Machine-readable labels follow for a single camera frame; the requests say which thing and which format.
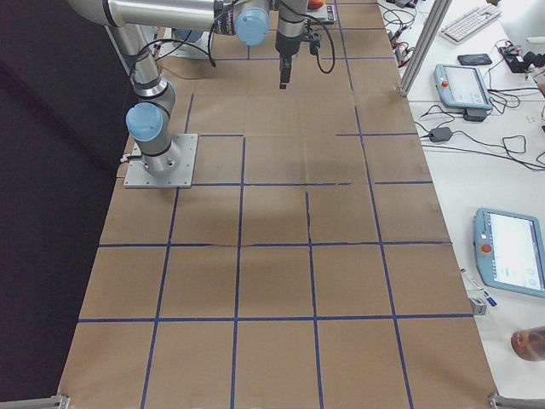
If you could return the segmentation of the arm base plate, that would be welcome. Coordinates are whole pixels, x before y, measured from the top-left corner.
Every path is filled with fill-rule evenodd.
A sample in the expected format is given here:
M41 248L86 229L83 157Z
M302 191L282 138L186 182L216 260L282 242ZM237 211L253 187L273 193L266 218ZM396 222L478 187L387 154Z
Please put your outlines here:
M161 156L144 155L135 142L123 185L126 188L190 188L198 150L198 134L173 134Z

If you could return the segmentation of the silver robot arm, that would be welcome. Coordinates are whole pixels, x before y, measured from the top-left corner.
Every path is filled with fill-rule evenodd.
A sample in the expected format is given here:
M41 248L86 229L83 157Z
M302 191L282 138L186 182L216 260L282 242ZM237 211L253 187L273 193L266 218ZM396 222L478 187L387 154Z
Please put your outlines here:
M210 27L203 30L172 29L170 37L181 47L194 48L214 63L213 36L234 36L248 48L262 44L276 25L274 47L279 59L279 88L291 80L293 60L308 43L316 55L321 35L311 28L306 1L215 1Z
M226 1L70 1L84 19L103 25L127 67L139 103L127 116L129 133L141 151L144 172L166 176L181 161L181 149L169 134L175 90L163 79L143 26L204 31L227 11Z

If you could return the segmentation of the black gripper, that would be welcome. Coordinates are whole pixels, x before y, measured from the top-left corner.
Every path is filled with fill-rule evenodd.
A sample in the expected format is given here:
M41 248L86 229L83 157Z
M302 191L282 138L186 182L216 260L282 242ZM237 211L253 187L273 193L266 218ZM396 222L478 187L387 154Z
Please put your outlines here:
M280 89L286 89L290 83L292 57L299 52L301 40L302 36L276 36L275 49L279 54Z

